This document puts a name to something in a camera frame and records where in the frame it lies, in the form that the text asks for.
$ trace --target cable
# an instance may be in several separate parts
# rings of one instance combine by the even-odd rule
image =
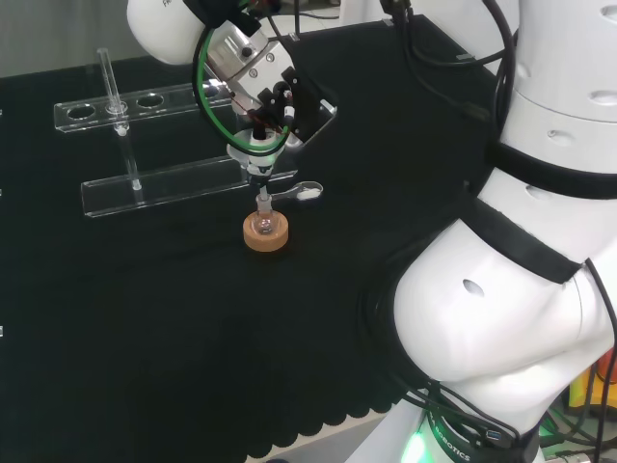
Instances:
[[[300,0],[293,0],[293,14],[296,23],[296,36],[300,37]]]
[[[408,18],[409,18],[409,22],[410,22],[410,26],[412,26],[413,24],[413,19],[414,19],[414,11],[412,8],[407,9],[407,13],[408,13]],[[469,69],[469,68],[479,68],[482,67],[484,65],[488,65],[489,63],[492,63],[494,61],[497,61],[501,58],[503,58],[504,54],[505,54],[505,49],[498,51],[497,53],[494,53],[490,56],[487,56],[485,58],[480,58],[478,60],[471,60],[471,61],[458,61],[458,62],[454,62],[454,63],[445,63],[445,62],[441,62],[438,60],[435,60],[427,55],[425,55],[422,51],[420,51],[420,49],[415,45],[416,41],[410,41],[410,48],[412,50],[412,54],[414,56],[414,58],[416,58],[418,61],[422,62],[424,65],[426,66],[430,66],[432,68],[451,68],[451,69]]]
[[[268,156],[278,152],[286,143],[289,138],[289,127],[286,126],[282,130],[282,136],[279,137],[274,143],[267,146],[256,146],[250,143],[240,140],[230,133],[217,119],[216,115],[210,108],[208,99],[203,91],[203,68],[207,61],[208,47],[212,40],[212,34],[214,31],[210,30],[207,26],[201,33],[200,40],[198,41],[195,49],[195,55],[193,57],[193,93],[195,94],[195,100],[200,107],[201,114],[212,125],[215,131],[232,147],[244,152],[251,156]]]
[[[594,380],[596,378],[597,372],[598,372],[598,365],[597,364],[592,365],[591,369],[589,370],[589,379],[587,380],[587,391],[585,394],[585,402],[582,407],[582,410],[580,411],[580,415],[578,417],[576,424],[572,425],[572,422],[568,420],[568,418],[566,418],[564,415],[562,415],[561,412],[559,412],[558,410],[554,411],[559,416],[559,418],[561,418],[561,420],[563,420],[571,428],[570,432],[564,435],[564,438],[566,440],[570,440],[574,438],[574,436],[576,436],[577,434],[580,434],[581,436],[589,439],[588,444],[593,445],[596,443],[596,439],[591,434],[588,434],[587,432],[583,431],[582,426],[585,423],[587,414],[589,413],[589,409],[591,408],[591,396],[593,395]]]
[[[503,77],[498,77],[499,80],[497,80],[497,85],[502,85],[502,87],[498,87],[498,107],[495,113],[496,120],[494,121],[494,135],[498,138],[505,126],[505,120],[507,119],[510,101],[512,100],[512,93],[514,91],[516,47],[508,21],[496,0],[482,0],[482,3],[484,3],[484,6],[495,20],[499,32],[501,33],[501,39],[503,40],[504,56],[501,61],[503,64]]]
[[[312,17],[313,19],[340,19],[340,16],[321,16],[319,14],[303,13],[300,12],[300,16]]]
[[[287,52],[287,54],[291,58],[291,62],[293,63],[293,66],[296,69],[296,72],[298,73],[298,75],[303,79],[304,85],[309,90],[311,90],[311,92],[314,95],[320,95],[319,98],[324,96],[324,97],[326,97],[328,99],[328,101],[333,106],[337,106],[335,95],[332,92],[328,92],[326,89],[324,89],[323,86],[321,86],[318,82],[316,82],[314,79],[312,79],[310,77],[310,75],[304,70],[302,65],[300,63],[298,63],[297,60],[294,59],[294,54],[291,52],[291,49],[289,48],[289,46],[285,43],[285,40],[282,37],[281,31],[277,27],[277,23],[274,22],[274,19],[272,18],[272,14],[270,13],[270,9],[268,8],[267,3],[262,0],[262,5],[263,5],[263,12],[266,15],[266,17],[268,18],[268,22],[270,23],[270,27],[272,27],[272,30],[274,31],[275,35],[277,36],[277,40],[279,41],[279,43],[282,45],[283,49]]]
[[[480,415],[482,418],[484,418],[485,420],[488,420],[490,422],[494,422],[495,424],[498,424],[499,426],[508,429],[509,431],[512,431],[512,433],[514,433],[515,437],[517,439],[521,439],[521,434],[519,433],[519,431],[515,428],[512,427],[511,425],[505,423],[505,422],[501,422],[500,420],[497,420],[489,415],[487,415],[486,413],[484,413],[482,410],[480,410],[478,407],[476,407],[475,405],[473,405],[471,402],[469,402],[466,398],[464,398],[463,396],[461,396],[458,393],[455,393],[454,391],[452,391],[451,389],[447,388],[446,386],[444,386],[443,384],[440,384],[440,388],[444,391],[446,391],[448,394],[456,397],[457,399],[459,399],[461,402],[463,402],[465,405],[467,405],[471,410],[473,410],[475,413],[477,413],[478,415]]]
[[[612,450],[612,449],[617,449],[613,439],[611,439],[610,441],[602,442],[602,451],[607,451],[607,450]],[[562,451],[557,451],[555,453],[555,456],[563,457],[563,456],[572,456],[572,455],[576,455],[579,453],[586,453],[587,455],[589,455],[589,458],[592,458],[594,451],[595,449],[562,450]],[[600,458],[600,462],[604,463],[605,459]]]
[[[407,27],[408,18],[406,16],[408,16],[408,11],[404,8],[404,5],[402,5],[402,7],[402,11],[398,14],[394,14],[392,16],[392,19],[394,20],[395,28],[399,34],[399,41],[402,46],[405,66],[407,67],[408,72],[425,90],[437,96],[439,99],[452,106],[457,111],[460,111],[461,113],[466,114],[474,119],[486,122],[490,118],[490,113],[488,111],[473,103],[461,103],[456,101],[454,98],[443,94],[431,84],[426,82],[426,80],[424,80],[424,78],[419,74],[419,72],[417,72],[409,51],[409,44],[412,40],[412,36],[411,30]]]
[[[610,324],[612,325],[612,328],[613,328],[613,339],[614,339],[613,353],[610,356],[610,364],[608,364],[608,371],[606,372],[604,386],[602,389],[602,406],[601,406],[600,417],[598,420],[598,435],[596,437],[596,447],[594,450],[593,461],[595,463],[599,463],[600,453],[602,452],[602,438],[604,435],[604,422],[606,421],[606,412],[608,410],[608,389],[610,388],[610,378],[612,377],[613,369],[615,367],[615,362],[617,361],[617,345],[615,345],[617,344],[617,316],[615,316],[615,310],[613,309],[613,305],[610,302],[610,297],[608,296],[608,292],[606,291],[606,288],[604,287],[604,283],[602,281],[602,278],[600,277],[600,274],[598,273],[598,269],[594,265],[594,262],[591,259],[588,259],[585,261],[585,264],[587,265],[587,268],[589,269],[591,276],[596,282],[598,291],[600,292],[600,295],[602,296],[602,299],[604,301],[604,305],[606,306],[606,310],[608,311],[608,316],[610,318]]]
[[[574,422],[572,422],[568,417],[566,417],[563,413],[561,413],[559,410],[555,410],[554,408],[551,408],[550,410],[555,415],[557,415],[559,417],[559,420],[563,421],[571,429],[576,427],[576,424]],[[578,429],[577,430],[577,434],[580,434],[582,437],[587,439],[587,444],[586,445],[592,445],[593,446],[593,445],[596,444],[596,438],[594,436],[592,436],[590,433],[588,433],[587,431],[585,431],[584,429]]]

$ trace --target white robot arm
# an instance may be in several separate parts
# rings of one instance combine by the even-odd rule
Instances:
[[[602,0],[521,0],[520,9],[516,90],[501,142],[547,169],[616,181],[603,175],[617,174],[617,8]],[[597,258],[617,298],[610,195],[557,194],[495,169],[479,200],[573,262]],[[613,344],[587,268],[554,283],[461,220],[403,276],[394,315],[406,352],[425,373],[521,434]],[[427,443],[433,461],[450,461],[435,439]]]

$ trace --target black table surface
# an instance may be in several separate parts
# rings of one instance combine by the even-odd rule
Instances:
[[[460,50],[428,21],[438,58]],[[371,268],[450,222],[465,179],[487,169],[488,130],[406,73],[384,23],[310,33],[296,58],[339,98],[299,159],[325,186],[286,206],[290,241],[245,248],[248,189],[84,217],[82,181],[123,173],[111,127],[63,134],[53,104],[104,95],[95,67],[0,80],[0,460],[241,462],[369,409],[384,391],[358,348]],[[115,63],[121,92],[188,82],[150,58]],[[484,106],[482,70],[423,71]],[[146,171],[225,146],[198,113],[132,124]]]

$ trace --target clear acrylic stand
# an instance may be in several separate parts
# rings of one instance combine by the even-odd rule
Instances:
[[[248,186],[246,170],[229,156],[205,159],[156,171],[139,172],[130,139],[130,122],[198,111],[191,84],[120,95],[107,49],[97,51],[107,96],[54,107],[56,129],[65,133],[112,125],[126,174],[81,185],[84,214],[101,217],[157,204],[173,203]],[[230,110],[225,84],[204,84],[212,108]],[[292,178],[297,169],[283,153],[270,181]]]

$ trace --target black cable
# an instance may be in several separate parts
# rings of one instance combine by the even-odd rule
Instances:
[[[419,391],[410,391],[410,393],[416,395],[419,393]],[[421,400],[417,400],[416,398],[409,397],[408,395],[403,395],[402,398],[406,402],[409,402],[412,405],[415,405],[416,407],[421,408],[423,410],[428,410],[428,404],[430,404],[433,406],[434,410],[439,412],[444,417],[447,417],[450,420],[458,420],[459,422],[471,428],[474,428],[474,426],[482,426],[482,427],[490,427],[490,428],[494,427],[493,424],[490,422],[484,422],[483,420],[478,419],[474,415],[470,415],[463,411],[444,406],[438,403],[437,401],[433,400],[432,398],[427,397],[424,402],[422,402]]]
[[[514,91],[516,47],[514,44],[515,39],[512,35],[512,31],[510,30],[508,21],[496,0],[482,0],[482,3],[484,3],[484,6],[495,20],[499,32],[501,33],[501,39],[503,40],[503,77],[500,77],[500,80],[497,80],[498,85],[501,82],[503,82],[503,84],[502,88],[499,89],[497,96],[499,105],[496,113],[497,119],[496,122],[494,122],[494,124],[496,123],[495,136],[498,137],[501,135],[501,131],[505,126],[505,120],[507,119],[507,114],[510,109],[510,101],[512,100],[512,93]]]
[[[610,324],[613,328],[613,353],[610,356],[610,364],[608,364],[608,371],[605,375],[604,386],[602,389],[602,406],[600,417],[598,418],[598,435],[596,437],[596,447],[594,450],[594,463],[600,462],[600,453],[602,452],[602,438],[604,435],[604,422],[606,421],[606,412],[608,411],[608,390],[610,388],[610,378],[612,377],[613,370],[615,367],[615,362],[617,361],[617,316],[615,316],[615,310],[613,309],[613,305],[610,302],[610,297],[608,296],[608,292],[604,287],[604,283],[600,274],[598,273],[598,269],[594,265],[594,262],[591,259],[585,261],[591,276],[594,278],[596,282],[596,286],[598,287],[598,291],[602,296],[604,301],[604,305],[606,306],[606,310],[608,311],[608,316],[610,318]]]
[[[466,398],[464,398],[462,395],[455,393],[454,391],[452,391],[451,389],[447,388],[446,386],[444,386],[443,384],[440,384],[440,389],[443,389],[444,391],[446,391],[448,394],[452,395],[453,397],[456,397],[457,399],[459,399],[461,402],[463,402],[465,405],[467,405],[471,410],[473,410],[475,413],[477,413],[478,415],[480,415],[482,418],[484,418],[485,420],[488,420],[490,422],[494,422],[495,424],[498,424],[499,426],[508,429],[510,431],[512,431],[515,435],[515,437],[517,438],[517,440],[521,439],[521,434],[519,433],[519,431],[505,423],[505,422],[501,422],[500,420],[497,420],[489,415],[487,415],[486,413],[484,413],[482,410],[480,410],[478,407],[476,407],[475,405],[473,405],[471,402],[469,402]]]
[[[610,441],[602,442],[602,451],[607,451],[607,450],[612,450],[612,449],[617,449],[617,446],[615,446],[614,440],[611,439]],[[578,455],[581,453],[585,453],[590,458],[592,458],[594,451],[595,449],[561,450],[561,451],[556,451],[555,456],[563,457],[563,456],[572,456],[572,455]],[[606,460],[604,458],[600,458],[601,463],[604,463],[605,461]]]
[[[410,27],[412,29],[412,37],[413,37],[413,20],[414,20],[414,10],[412,8],[407,9],[407,16],[409,19]],[[488,65],[494,61],[497,61],[503,58],[505,54],[505,50],[498,51],[492,55],[489,55],[484,58],[480,58],[478,60],[470,60],[470,61],[457,61],[454,63],[445,63],[442,61],[435,60],[427,55],[425,55],[417,46],[416,41],[410,41],[410,48],[412,50],[412,55],[418,61],[422,62],[424,65],[429,66],[431,68],[450,68],[450,69],[469,69],[469,68],[480,68],[484,65]]]
[[[320,85],[318,82],[316,82],[314,79],[312,79],[310,77],[310,75],[301,66],[301,64],[298,63],[297,60],[294,59],[294,54],[291,52],[291,49],[289,48],[287,43],[285,43],[285,40],[282,37],[281,31],[277,27],[277,23],[274,22],[274,19],[272,18],[272,13],[270,12],[270,9],[268,8],[267,5],[264,5],[263,13],[268,18],[268,22],[270,23],[270,27],[272,27],[272,30],[274,31],[275,35],[277,36],[277,40],[282,45],[283,49],[287,52],[287,54],[289,55],[289,58],[291,58],[291,62],[293,63],[293,66],[296,69],[296,72],[298,72],[298,75],[304,79],[303,84],[309,90],[311,90],[314,95],[320,95],[320,98],[324,96],[324,97],[326,97],[328,99],[328,101],[333,106],[337,106],[335,95],[332,92],[328,92],[327,90],[325,90],[322,85]]]
[[[497,69],[496,79],[497,83],[495,91],[493,92],[493,102],[491,104],[491,130],[493,131],[493,137],[497,140],[501,134],[501,96],[503,95],[503,78],[504,78],[504,61],[501,60],[499,68]]]
[[[304,12],[300,12],[300,16],[312,17],[313,19],[326,19],[326,20],[340,19],[340,16],[321,16],[319,14],[311,14],[311,13],[304,13]]]
[[[426,82],[426,80],[424,80],[424,78],[419,74],[409,51],[409,45],[411,44],[412,36],[411,30],[407,27],[408,20],[406,16],[408,16],[408,11],[404,8],[404,5],[401,6],[403,7],[402,11],[394,14],[392,16],[392,19],[394,20],[394,26],[399,34],[399,41],[403,49],[403,57],[408,72],[426,91],[430,92],[448,105],[452,106],[457,111],[460,111],[461,113],[466,114],[474,119],[486,122],[490,118],[490,113],[488,111],[470,102],[461,103],[459,101],[456,101],[454,98],[443,94],[431,84]]]
[[[555,410],[555,409],[550,409],[550,411],[552,411],[555,415],[557,415],[559,417],[559,420],[563,421],[565,424],[567,424],[571,429],[575,428],[576,424],[574,422],[572,422],[568,417],[566,417],[565,415],[563,415],[561,412],[559,412],[559,410]],[[587,431],[585,431],[584,429],[579,429],[577,431],[577,434],[580,434],[582,437],[584,437],[587,440],[587,446],[594,446],[596,445],[596,438],[594,436],[592,436],[590,433],[588,433]]]
[[[587,434],[585,431],[582,430],[582,426],[585,423],[585,420],[587,419],[587,414],[589,413],[589,409],[591,408],[591,397],[593,395],[593,389],[594,389],[594,380],[596,378],[596,373],[598,372],[598,365],[594,364],[591,366],[591,369],[589,370],[589,379],[587,380],[587,391],[585,393],[585,401],[582,407],[582,410],[580,411],[580,415],[578,416],[578,420],[577,422],[572,425],[572,422],[570,420],[568,420],[566,417],[561,416],[561,414],[559,414],[559,418],[561,418],[567,425],[570,426],[570,432],[568,432],[567,434],[564,434],[564,439],[569,441],[571,439],[573,439],[577,434],[580,434],[583,437],[587,437],[591,439],[590,442],[588,442],[588,444],[595,444],[595,439],[590,435]]]
[[[293,0],[293,15],[296,23],[296,36],[300,37],[300,0]]]
[[[236,148],[237,150],[245,154],[248,154],[251,156],[263,157],[263,156],[269,156],[270,154],[275,154],[276,152],[279,152],[281,148],[284,146],[284,144],[286,143],[287,139],[289,138],[290,130],[288,130],[287,133],[283,135],[283,139],[281,140],[281,142],[276,147],[272,148],[271,150],[251,151],[251,150],[246,150],[244,147],[238,145],[233,140],[230,140],[224,133],[221,132],[217,124],[214,121],[212,121],[212,119],[210,119],[210,116],[208,115],[207,111],[203,107],[203,102],[201,101],[201,98],[200,98],[200,93],[198,90],[199,87],[198,87],[198,82],[197,82],[197,74],[198,74],[197,71],[198,71],[198,66],[200,65],[201,49],[204,47],[206,39],[209,34],[210,34],[210,28],[206,25],[205,28],[203,29],[203,32],[201,33],[200,39],[197,42],[197,47],[195,48],[195,55],[193,56],[193,78],[191,82],[193,84],[193,93],[195,95],[195,101],[197,102],[198,107],[200,108],[201,115],[208,121],[208,123],[210,123],[210,125],[212,125],[212,127],[214,128],[214,131],[221,138],[223,138],[223,140],[225,140],[226,143],[228,143],[232,147]]]

